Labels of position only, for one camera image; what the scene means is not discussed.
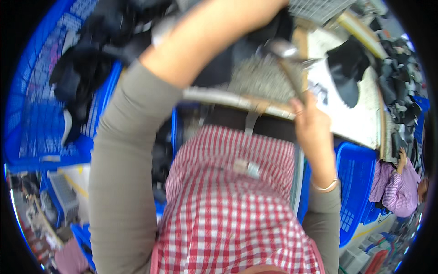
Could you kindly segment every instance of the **finger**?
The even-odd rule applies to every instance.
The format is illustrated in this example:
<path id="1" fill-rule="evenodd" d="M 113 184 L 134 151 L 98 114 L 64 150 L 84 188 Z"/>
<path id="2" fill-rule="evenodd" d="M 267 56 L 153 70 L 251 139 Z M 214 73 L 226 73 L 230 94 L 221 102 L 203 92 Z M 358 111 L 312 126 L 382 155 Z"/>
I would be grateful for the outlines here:
<path id="1" fill-rule="evenodd" d="M 316 97 L 313 95 L 313 92 L 310 90 L 306 90 L 304 92 L 304 97 L 306 100 L 306 109 L 315 109 L 316 108 Z"/>
<path id="2" fill-rule="evenodd" d="M 292 107 L 293 113 L 295 114 L 295 123 L 297 125 L 303 125 L 304 124 L 303 103 L 297 98 L 292 98 L 289 100 L 289 105 Z"/>

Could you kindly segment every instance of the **yellow floor line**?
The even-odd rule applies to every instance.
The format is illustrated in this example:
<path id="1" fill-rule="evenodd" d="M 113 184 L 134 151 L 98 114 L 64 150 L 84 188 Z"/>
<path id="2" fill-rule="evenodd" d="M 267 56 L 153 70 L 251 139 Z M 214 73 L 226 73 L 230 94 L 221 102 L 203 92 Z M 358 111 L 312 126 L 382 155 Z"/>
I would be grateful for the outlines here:
<path id="1" fill-rule="evenodd" d="M 354 235 L 354 236 L 351 238 L 351 240 L 354 240 L 354 239 L 356 239 L 356 238 L 358 238 L 358 237 L 360 237 L 360 236 L 363 236 L 363 235 L 365 235 L 365 234 L 367 234 L 367 233 L 373 231 L 374 229 L 376 229 L 376 228 L 378 228 L 379 226 L 383 225 L 387 220 L 388 220 L 388 218 L 386 218 L 383 222 L 379 223 L 379 224 L 376 225 L 375 227 L 370 228 L 370 229 L 368 229 L 367 231 L 364 231 L 364 232 L 359 233 L 359 234 L 357 234 L 357 235 Z"/>
<path id="2" fill-rule="evenodd" d="M 65 176 L 65 179 L 67 182 L 82 196 L 88 199 L 88 193 L 80 186 L 78 186 L 67 174 L 65 174 L 63 171 L 58 170 L 59 173 L 63 174 Z"/>

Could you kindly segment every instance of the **black pants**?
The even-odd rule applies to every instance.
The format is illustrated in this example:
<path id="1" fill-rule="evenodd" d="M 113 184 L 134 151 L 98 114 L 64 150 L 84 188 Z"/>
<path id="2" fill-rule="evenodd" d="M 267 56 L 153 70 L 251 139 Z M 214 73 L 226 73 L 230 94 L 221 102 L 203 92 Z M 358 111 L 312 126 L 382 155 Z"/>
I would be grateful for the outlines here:
<path id="1" fill-rule="evenodd" d="M 230 107 L 215 105 L 205 120 L 205 124 L 219 125 L 237 130 L 245 130 L 245 121 L 248 112 Z M 254 125 L 253 134 L 264 135 L 295 143 L 295 124 L 286 119 L 262 115 Z"/>

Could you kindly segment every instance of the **worker in purple shirt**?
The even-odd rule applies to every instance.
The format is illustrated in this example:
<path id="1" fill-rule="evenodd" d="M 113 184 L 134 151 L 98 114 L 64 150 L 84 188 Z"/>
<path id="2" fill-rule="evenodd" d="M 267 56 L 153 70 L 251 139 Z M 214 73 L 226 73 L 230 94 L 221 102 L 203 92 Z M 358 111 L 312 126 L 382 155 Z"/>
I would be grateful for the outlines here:
<path id="1" fill-rule="evenodd" d="M 377 161 L 371 187 L 370 202 L 381 203 L 399 217 L 408 217 L 426 201 L 429 179 L 420 176 L 400 148 L 397 169 L 392 163 Z"/>

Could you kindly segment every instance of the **long sleeve shirt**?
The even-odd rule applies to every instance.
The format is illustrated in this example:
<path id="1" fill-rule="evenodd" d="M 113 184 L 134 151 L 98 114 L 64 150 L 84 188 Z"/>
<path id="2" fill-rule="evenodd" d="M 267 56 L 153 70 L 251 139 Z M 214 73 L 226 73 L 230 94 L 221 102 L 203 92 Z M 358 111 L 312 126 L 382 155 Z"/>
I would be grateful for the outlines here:
<path id="1" fill-rule="evenodd" d="M 370 202 L 382 201 L 383 206 L 399 217 L 412 214 L 418 205 L 417 184 L 420 176 L 408 159 L 402 173 L 386 162 L 377 161 L 371 187 Z"/>

